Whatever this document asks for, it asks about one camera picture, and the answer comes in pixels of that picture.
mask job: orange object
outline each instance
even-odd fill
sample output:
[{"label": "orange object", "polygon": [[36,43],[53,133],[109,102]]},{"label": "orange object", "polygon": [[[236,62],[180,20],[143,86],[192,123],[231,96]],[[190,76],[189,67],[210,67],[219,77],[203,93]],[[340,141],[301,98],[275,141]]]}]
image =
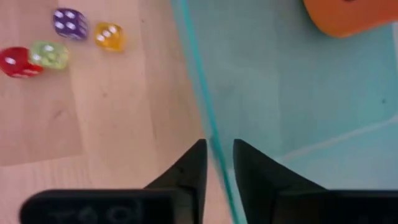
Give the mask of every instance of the orange object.
[{"label": "orange object", "polygon": [[312,21],[332,37],[348,37],[398,20],[398,0],[304,0]]}]

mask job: glass panel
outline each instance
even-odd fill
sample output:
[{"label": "glass panel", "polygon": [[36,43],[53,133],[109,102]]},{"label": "glass panel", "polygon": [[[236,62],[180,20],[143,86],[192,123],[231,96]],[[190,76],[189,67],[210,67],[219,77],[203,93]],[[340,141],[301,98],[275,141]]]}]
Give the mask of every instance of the glass panel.
[{"label": "glass panel", "polygon": [[328,188],[398,187],[392,26],[334,39],[302,1],[172,2],[236,223],[236,138]]}]

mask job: purple die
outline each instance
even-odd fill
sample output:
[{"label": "purple die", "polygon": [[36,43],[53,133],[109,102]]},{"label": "purple die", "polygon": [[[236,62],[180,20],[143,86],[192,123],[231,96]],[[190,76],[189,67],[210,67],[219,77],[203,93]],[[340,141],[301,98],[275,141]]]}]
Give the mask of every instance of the purple die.
[{"label": "purple die", "polygon": [[88,28],[82,13],[68,8],[57,8],[53,14],[55,31],[62,37],[73,40],[87,39]]}]

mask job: teal glass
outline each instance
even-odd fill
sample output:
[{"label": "teal glass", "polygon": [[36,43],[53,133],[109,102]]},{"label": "teal glass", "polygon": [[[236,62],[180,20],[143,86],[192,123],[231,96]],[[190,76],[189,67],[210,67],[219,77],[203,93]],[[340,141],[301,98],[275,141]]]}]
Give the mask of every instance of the teal glass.
[{"label": "teal glass", "polygon": [[328,189],[398,189],[393,27],[321,33],[302,1],[172,0],[189,76],[235,223],[243,139]]}]

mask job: red die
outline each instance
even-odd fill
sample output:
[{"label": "red die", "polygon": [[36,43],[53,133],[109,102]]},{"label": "red die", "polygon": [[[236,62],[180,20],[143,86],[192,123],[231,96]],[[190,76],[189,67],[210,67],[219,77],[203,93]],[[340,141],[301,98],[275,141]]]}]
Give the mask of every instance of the red die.
[{"label": "red die", "polygon": [[43,67],[29,63],[29,50],[9,47],[0,51],[0,69],[10,77],[28,78],[43,71]]}]

